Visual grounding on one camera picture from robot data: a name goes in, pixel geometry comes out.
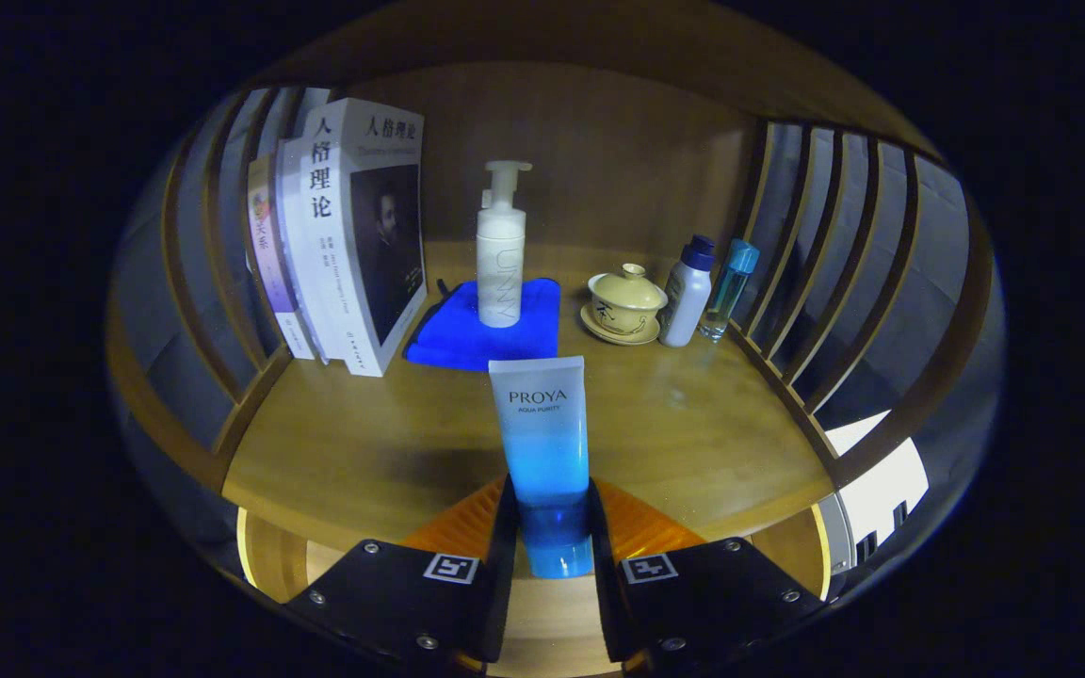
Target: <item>portrait on book cover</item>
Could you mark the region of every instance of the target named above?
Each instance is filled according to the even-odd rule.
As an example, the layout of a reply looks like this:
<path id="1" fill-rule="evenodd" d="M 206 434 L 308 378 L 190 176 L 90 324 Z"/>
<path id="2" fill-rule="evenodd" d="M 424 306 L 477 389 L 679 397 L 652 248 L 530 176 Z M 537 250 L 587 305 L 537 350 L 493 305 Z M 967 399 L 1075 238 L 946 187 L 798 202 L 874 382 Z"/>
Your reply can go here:
<path id="1" fill-rule="evenodd" d="M 349 190 L 358 267 L 382 345 L 422 283 L 418 166 L 353 172 Z"/>

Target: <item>clear bottle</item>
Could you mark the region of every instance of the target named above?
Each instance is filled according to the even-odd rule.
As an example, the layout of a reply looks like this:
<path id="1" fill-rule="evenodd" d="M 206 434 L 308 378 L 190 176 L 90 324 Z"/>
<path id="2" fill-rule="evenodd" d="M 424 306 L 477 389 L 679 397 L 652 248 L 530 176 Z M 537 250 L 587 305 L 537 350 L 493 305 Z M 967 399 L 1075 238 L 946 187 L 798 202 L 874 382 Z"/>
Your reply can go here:
<path id="1" fill-rule="evenodd" d="M 711 292 L 711 303 L 706 304 L 702 322 L 697 327 L 702 335 L 710 336 L 711 342 L 718 343 L 727 331 L 727 322 L 731 321 L 731 312 L 736 310 L 749 276 L 756 270 L 760 256 L 761 251 L 756 247 L 739 238 L 731 238 L 731 252 L 723 263 L 723 270 L 718 271 L 718 280 L 714 282 Z"/>

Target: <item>pump bottle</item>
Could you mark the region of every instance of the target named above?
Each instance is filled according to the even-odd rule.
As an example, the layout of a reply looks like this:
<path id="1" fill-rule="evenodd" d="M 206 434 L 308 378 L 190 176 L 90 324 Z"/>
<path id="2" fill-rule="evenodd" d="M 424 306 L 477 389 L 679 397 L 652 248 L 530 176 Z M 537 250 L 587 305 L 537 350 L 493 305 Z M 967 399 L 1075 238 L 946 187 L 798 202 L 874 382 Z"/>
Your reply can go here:
<path id="1" fill-rule="evenodd" d="M 474 284 L 480 322 L 487 327 L 512 327 L 522 315 L 522 263 L 525 254 L 525 212 L 513 209 L 518 171 L 529 163 L 489 161 L 492 189 L 483 192 L 483 207 L 474 236 Z"/>

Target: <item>white bottle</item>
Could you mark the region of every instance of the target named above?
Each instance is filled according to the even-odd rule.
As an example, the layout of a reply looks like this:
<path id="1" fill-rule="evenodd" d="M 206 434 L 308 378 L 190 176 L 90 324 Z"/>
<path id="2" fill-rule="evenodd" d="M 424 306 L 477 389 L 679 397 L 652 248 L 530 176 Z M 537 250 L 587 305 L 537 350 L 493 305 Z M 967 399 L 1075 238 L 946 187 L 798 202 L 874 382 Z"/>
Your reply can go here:
<path id="1" fill-rule="evenodd" d="M 681 250 L 681 260 L 667 274 L 667 306 L 655 314 L 660 321 L 660 343 L 679 348 L 689 343 L 697 323 L 711 299 L 711 268 L 714 241 L 694 235 Z"/>
<path id="2" fill-rule="evenodd" d="M 474 236 L 474 285 L 480 322 L 487 327 L 512 327 L 522 317 L 522 261 L 525 254 L 525 212 L 513 209 L 518 171 L 529 163 L 489 161 L 492 189 L 483 192 L 483 207 Z"/>

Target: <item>bottle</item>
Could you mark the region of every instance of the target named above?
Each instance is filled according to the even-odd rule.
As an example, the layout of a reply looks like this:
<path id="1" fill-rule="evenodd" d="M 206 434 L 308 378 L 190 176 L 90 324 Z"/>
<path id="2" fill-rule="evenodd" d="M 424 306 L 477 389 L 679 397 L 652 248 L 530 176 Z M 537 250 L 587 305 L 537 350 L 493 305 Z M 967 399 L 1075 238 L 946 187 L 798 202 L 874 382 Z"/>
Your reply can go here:
<path id="1" fill-rule="evenodd" d="M 702 335 L 710 336 L 711 342 L 718 343 L 723 338 L 740 293 L 744 291 L 749 276 L 756 270 L 760 257 L 760 250 L 738 238 L 731 238 L 731 253 L 727 254 L 727 261 L 723 263 L 723 270 L 718 271 L 718 280 L 714 282 L 714 291 L 711 292 L 711 303 L 706 305 L 702 322 L 697 327 Z"/>
<path id="2" fill-rule="evenodd" d="M 714 241 L 694 235 L 681 250 L 681 260 L 667 274 L 667 306 L 655 318 L 660 321 L 660 343 L 679 348 L 689 343 L 699 318 L 711 297 L 711 267 L 714 266 Z"/>
<path id="3" fill-rule="evenodd" d="M 474 236 L 474 285 L 480 322 L 512 327 L 522 317 L 522 261 L 525 254 L 525 212 L 513 209 L 518 171 L 529 163 L 489 161 L 492 189 L 483 192 Z"/>

